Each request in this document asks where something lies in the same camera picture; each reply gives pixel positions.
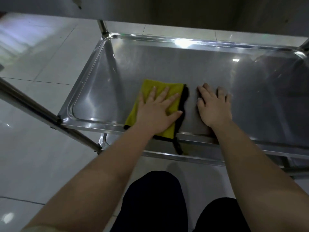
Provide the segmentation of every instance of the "tiled floor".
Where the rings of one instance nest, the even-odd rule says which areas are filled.
[[[300,45],[305,39],[214,30],[107,22],[111,32],[167,35],[244,43]],[[0,76],[58,113],[100,38],[95,20],[25,14],[0,19]],[[0,231],[20,230],[73,175],[96,157],[87,147],[0,101]],[[87,133],[98,141],[99,133]],[[226,169],[142,157],[129,184],[152,170],[180,181],[193,229],[213,199],[233,197]],[[298,183],[309,192],[308,180]],[[119,213],[121,202],[105,231]]]

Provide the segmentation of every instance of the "tray rim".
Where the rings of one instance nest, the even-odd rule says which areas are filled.
[[[103,35],[97,45],[95,46],[93,52],[91,53],[87,63],[85,64],[82,72],[80,73],[78,79],[76,80],[72,90],[70,91],[68,97],[66,98],[64,104],[62,105],[58,117],[61,120],[61,124],[67,128],[93,131],[93,132],[104,132],[110,134],[122,134],[125,132],[123,129],[123,124],[101,122],[98,120],[84,120],[76,118],[73,114],[73,107],[78,99],[80,92],[82,91],[87,78],[89,77],[98,57],[101,53],[105,42],[112,39],[132,39],[140,41],[153,41],[153,42],[167,42],[175,43],[177,40],[188,40],[193,42],[193,44],[201,44],[207,46],[222,46],[222,47],[232,47],[232,48],[246,48],[246,49],[262,49],[262,50],[276,50],[279,52],[291,52],[298,57],[305,59],[306,55],[298,50],[297,47],[290,46],[271,46],[271,45],[259,45],[259,44],[245,44],[236,43],[228,41],[213,41],[213,40],[200,40],[200,39],[187,39],[187,38],[177,38],[177,37],[164,37],[164,36],[152,36],[152,35],[136,35],[136,34],[120,34],[120,33],[108,33]],[[202,145],[218,145],[218,141],[215,138],[205,136],[205,135],[195,135],[187,132],[180,132],[177,134],[177,138],[180,142],[189,142],[194,144]],[[268,142],[255,142],[263,151],[272,155],[279,156],[292,156],[309,158],[309,147],[305,146],[294,146],[279,143],[268,143]]]

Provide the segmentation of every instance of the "hand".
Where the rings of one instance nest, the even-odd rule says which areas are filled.
[[[224,89],[218,87],[218,97],[213,92],[212,88],[204,83],[198,87],[202,98],[197,101],[198,111],[202,121],[212,129],[225,121],[232,120],[231,113],[231,95],[225,96]]]
[[[168,90],[169,87],[166,87],[155,100],[156,87],[154,87],[146,103],[143,94],[139,95],[136,125],[147,129],[152,136],[166,130],[182,114],[182,111],[176,111],[169,116],[166,115],[165,110],[179,97],[176,93],[165,100]]]

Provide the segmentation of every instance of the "person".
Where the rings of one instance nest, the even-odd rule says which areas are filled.
[[[195,231],[309,231],[309,196],[232,121],[231,96],[208,84],[198,87],[202,121],[215,133],[236,199],[211,202]],[[147,142],[167,129],[181,112],[165,110],[178,94],[166,88],[146,102],[139,97],[137,122],[54,195],[24,231],[102,231],[114,212]],[[111,229],[188,231],[187,210],[178,180],[154,171],[130,185]]]

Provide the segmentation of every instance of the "forearm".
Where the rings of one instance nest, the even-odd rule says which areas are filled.
[[[130,128],[54,195],[27,227],[102,231],[151,137],[139,126]]]
[[[302,225],[301,214],[307,215],[309,209],[308,195],[234,122],[225,122],[213,130],[233,191],[251,229],[278,229],[276,225],[284,225],[283,221],[290,225],[300,220]]]

